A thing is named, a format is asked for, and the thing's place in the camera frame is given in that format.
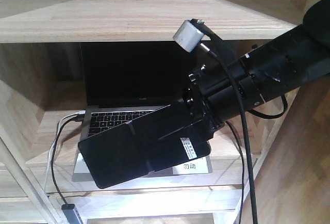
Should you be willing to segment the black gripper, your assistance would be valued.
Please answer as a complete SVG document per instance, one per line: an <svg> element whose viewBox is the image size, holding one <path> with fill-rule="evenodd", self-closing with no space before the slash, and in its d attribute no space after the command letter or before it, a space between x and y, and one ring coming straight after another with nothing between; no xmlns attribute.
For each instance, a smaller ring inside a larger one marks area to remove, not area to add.
<svg viewBox="0 0 330 224"><path fill-rule="evenodd" d="M227 66L238 86L244 110L253 109L265 102L251 76L244 70L239 60ZM232 84L224 69L216 62L210 62L195 68L189 78L199 87L208 108L215 119L223 123L237 115L239 104ZM166 125L172 131L159 141L176 141L181 138L196 136L192 125L194 120L194 91L192 87L184 88L166 110Z"/></svg>

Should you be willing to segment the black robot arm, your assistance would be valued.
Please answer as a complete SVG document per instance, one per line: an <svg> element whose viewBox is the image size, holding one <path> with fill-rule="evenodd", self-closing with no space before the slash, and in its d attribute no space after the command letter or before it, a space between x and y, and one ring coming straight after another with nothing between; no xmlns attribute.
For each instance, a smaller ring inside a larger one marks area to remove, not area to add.
<svg viewBox="0 0 330 224"><path fill-rule="evenodd" d="M162 138L187 137L197 144L232 117L252 113L267 118L255 108L329 74L329 0L310 7L301 25L241 58L201 20L184 21L174 40L190 52L204 47L204 36L213 44L205 53L217 65L190 75L190 87L166 108L175 121L166 124Z"/></svg>

